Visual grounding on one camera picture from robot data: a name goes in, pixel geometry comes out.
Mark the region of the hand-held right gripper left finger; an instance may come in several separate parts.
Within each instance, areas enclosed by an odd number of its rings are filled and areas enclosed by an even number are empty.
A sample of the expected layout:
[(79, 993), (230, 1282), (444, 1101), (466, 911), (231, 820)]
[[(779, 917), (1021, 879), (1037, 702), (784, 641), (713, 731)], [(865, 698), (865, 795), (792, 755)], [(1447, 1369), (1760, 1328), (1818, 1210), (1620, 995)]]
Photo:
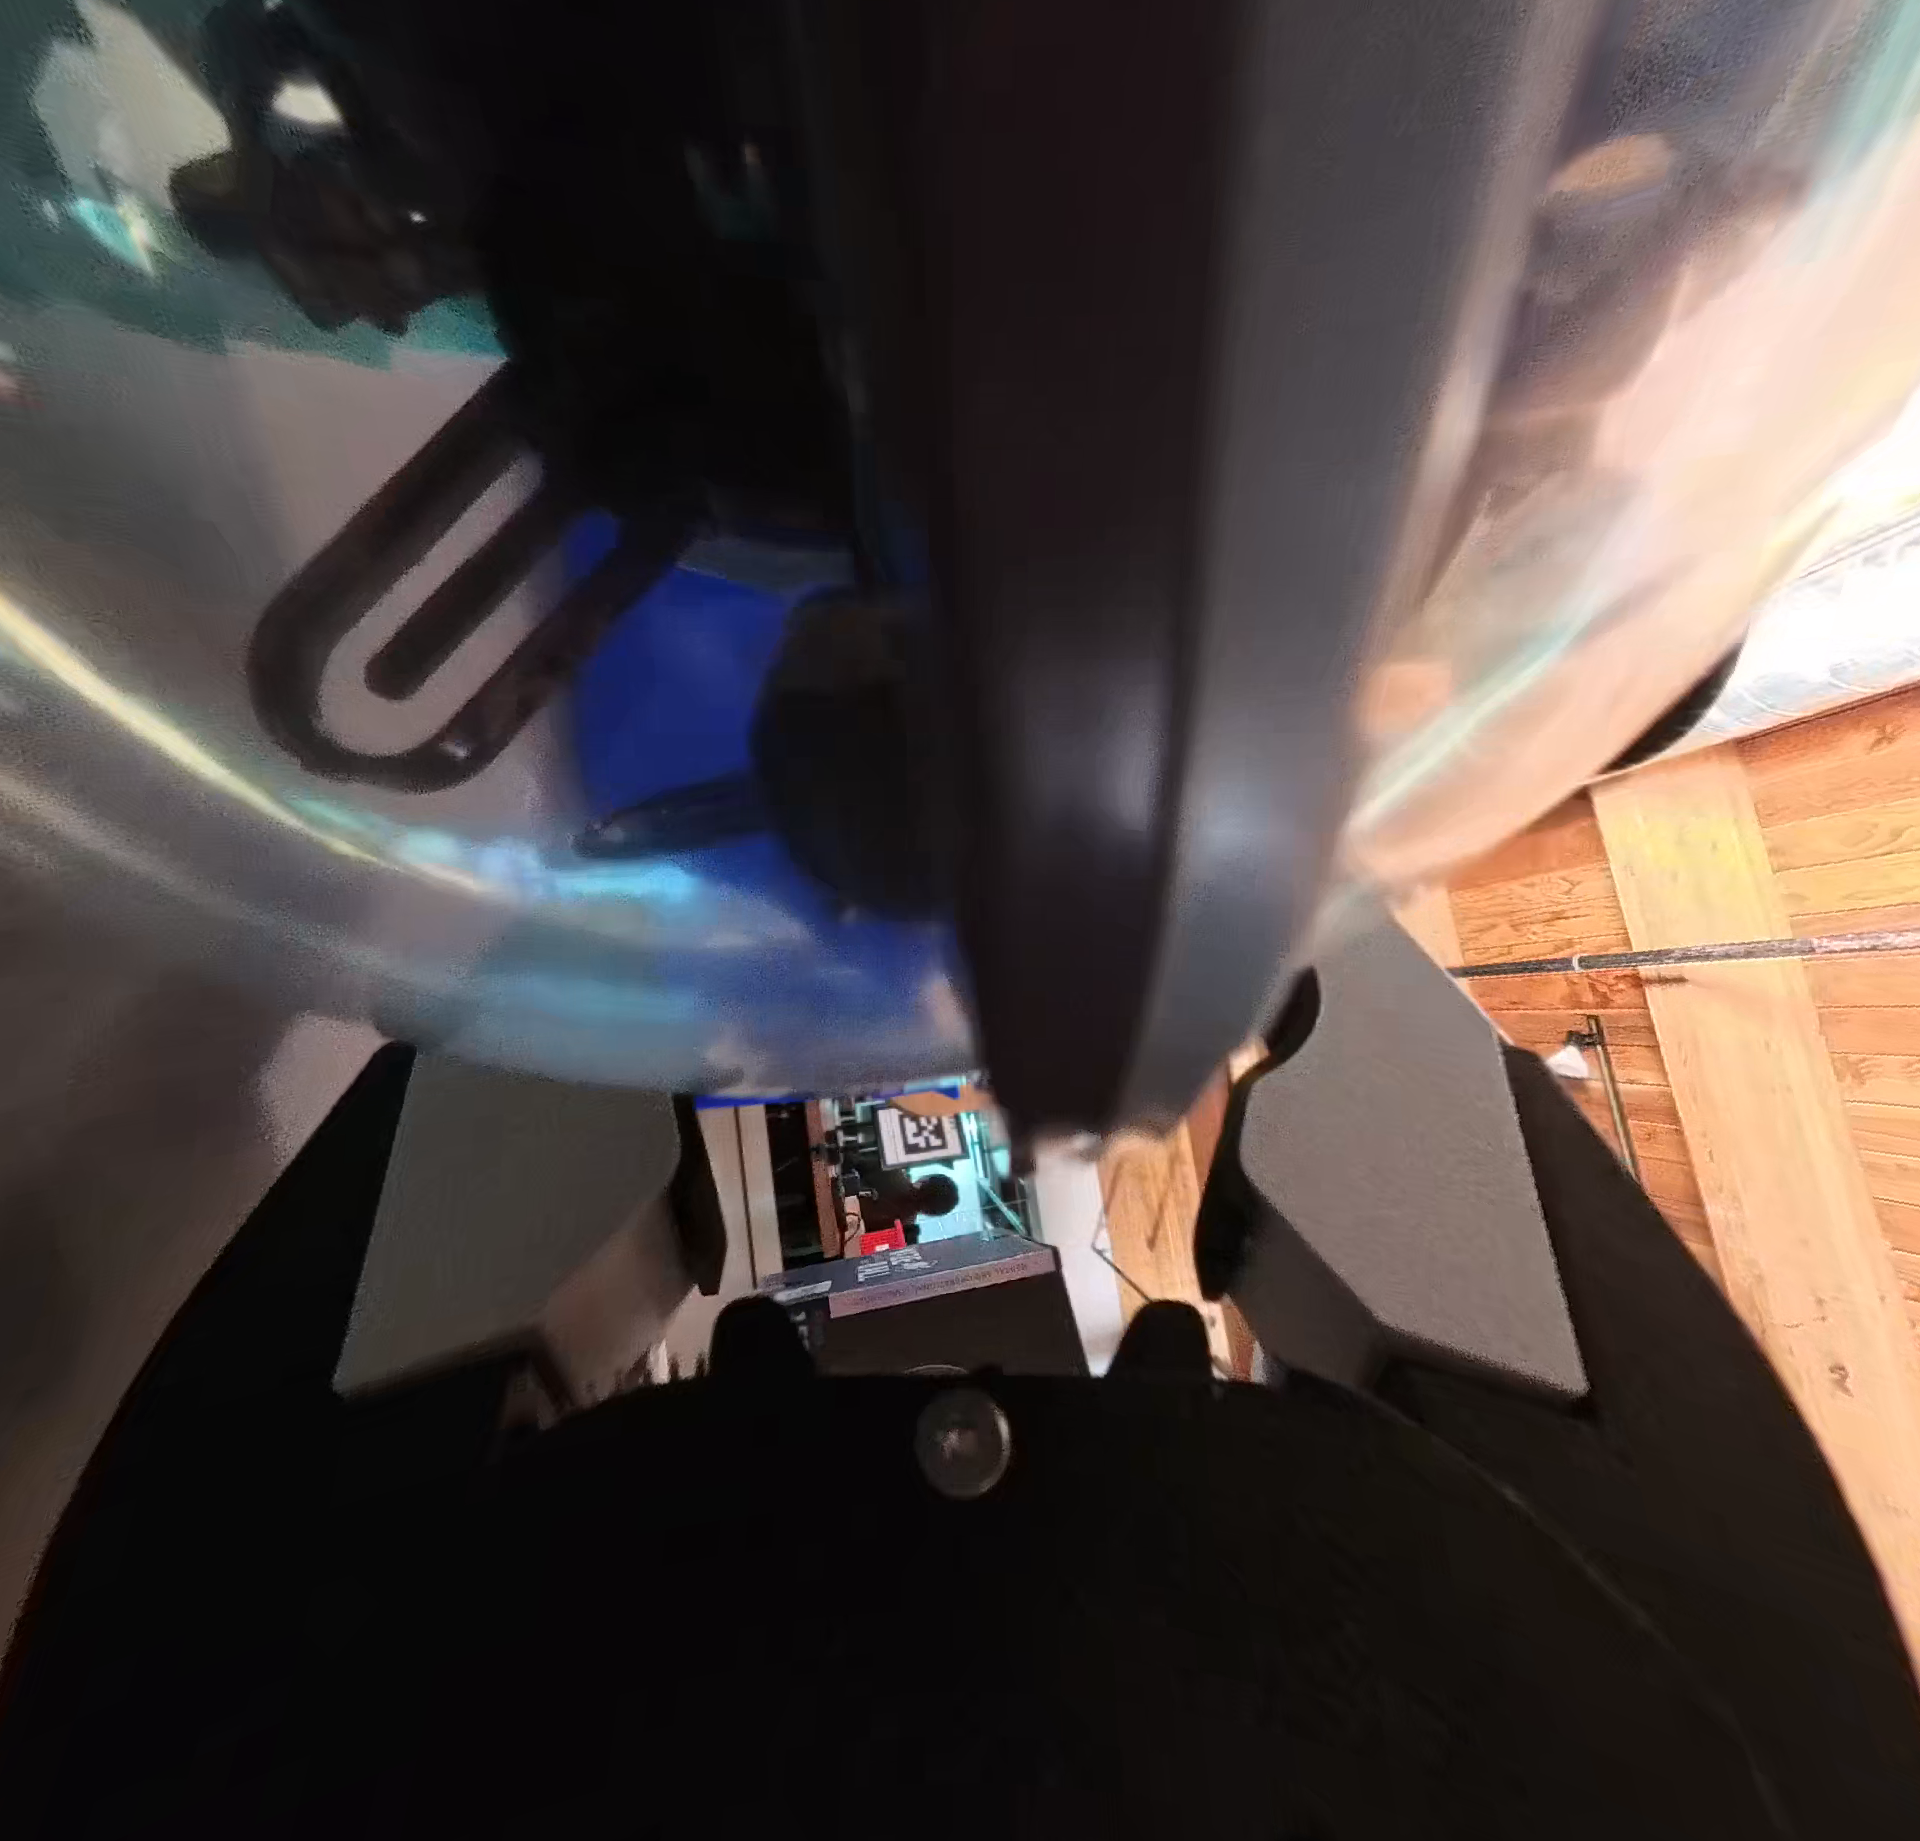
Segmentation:
[(333, 1385), (367, 1398), (505, 1359), (604, 1400), (727, 1263), (691, 1097), (419, 1060)]

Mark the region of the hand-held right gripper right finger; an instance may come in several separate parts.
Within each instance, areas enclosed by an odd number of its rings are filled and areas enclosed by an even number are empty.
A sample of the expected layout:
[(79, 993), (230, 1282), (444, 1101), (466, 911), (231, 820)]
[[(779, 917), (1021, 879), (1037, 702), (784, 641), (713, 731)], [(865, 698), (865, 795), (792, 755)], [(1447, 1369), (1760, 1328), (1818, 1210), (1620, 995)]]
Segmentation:
[(1551, 1406), (1587, 1392), (1501, 1039), (1398, 920), (1310, 965), (1231, 1083), (1194, 1225), (1207, 1302), (1266, 1364), (1392, 1364)]

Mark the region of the clear plastic maze ball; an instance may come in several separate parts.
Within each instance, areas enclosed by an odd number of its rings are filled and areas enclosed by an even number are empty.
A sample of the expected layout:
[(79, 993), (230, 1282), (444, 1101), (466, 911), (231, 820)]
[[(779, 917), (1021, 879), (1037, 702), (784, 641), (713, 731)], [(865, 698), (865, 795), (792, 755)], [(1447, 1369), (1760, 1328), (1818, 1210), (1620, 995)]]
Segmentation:
[(716, 529), (929, 661), (976, 1068), (1177, 1117), (1915, 398), (1915, 0), (4, 0), (4, 874), (476, 1061)]

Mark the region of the dark maze ball box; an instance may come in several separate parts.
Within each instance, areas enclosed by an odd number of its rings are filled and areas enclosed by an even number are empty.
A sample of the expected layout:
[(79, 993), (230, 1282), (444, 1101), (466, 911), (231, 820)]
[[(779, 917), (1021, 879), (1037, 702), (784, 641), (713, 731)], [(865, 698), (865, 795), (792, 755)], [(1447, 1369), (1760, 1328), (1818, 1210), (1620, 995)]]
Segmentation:
[(1054, 1245), (963, 1234), (771, 1275), (821, 1375), (1088, 1375)]

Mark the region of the grey sprinkler pipe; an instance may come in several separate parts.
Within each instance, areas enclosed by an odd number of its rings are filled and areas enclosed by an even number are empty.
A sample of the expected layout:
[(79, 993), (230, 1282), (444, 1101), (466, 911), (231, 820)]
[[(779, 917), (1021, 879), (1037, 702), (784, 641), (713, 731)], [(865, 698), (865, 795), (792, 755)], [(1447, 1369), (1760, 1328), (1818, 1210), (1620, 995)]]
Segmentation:
[(1842, 962), (1870, 957), (1914, 958), (1917, 931), (1842, 932), (1740, 943), (1680, 943), (1620, 952), (1591, 952), (1564, 958), (1452, 965), (1457, 982), (1512, 982), (1549, 976), (1643, 973), (1710, 965)]

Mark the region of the black track light rail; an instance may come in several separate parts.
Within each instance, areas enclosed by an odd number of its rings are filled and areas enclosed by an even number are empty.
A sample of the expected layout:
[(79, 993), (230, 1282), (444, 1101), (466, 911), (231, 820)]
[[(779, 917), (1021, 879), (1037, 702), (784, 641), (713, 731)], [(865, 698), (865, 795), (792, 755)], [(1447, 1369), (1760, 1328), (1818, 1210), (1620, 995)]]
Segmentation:
[(1620, 1091), (1617, 1066), (1613, 1060), (1612, 1042), (1606, 1031), (1604, 1019), (1597, 1012), (1587, 1012), (1581, 1019), (1581, 1030), (1577, 1034), (1581, 1045), (1581, 1053), (1597, 1066), (1599, 1083), (1608, 1101), (1612, 1130), (1615, 1136), (1615, 1146), (1620, 1152), (1620, 1162), (1631, 1174), (1634, 1182), (1641, 1184), (1641, 1165), (1637, 1158), (1635, 1136), (1629, 1123), (1629, 1114), (1624, 1109), (1624, 1097)]

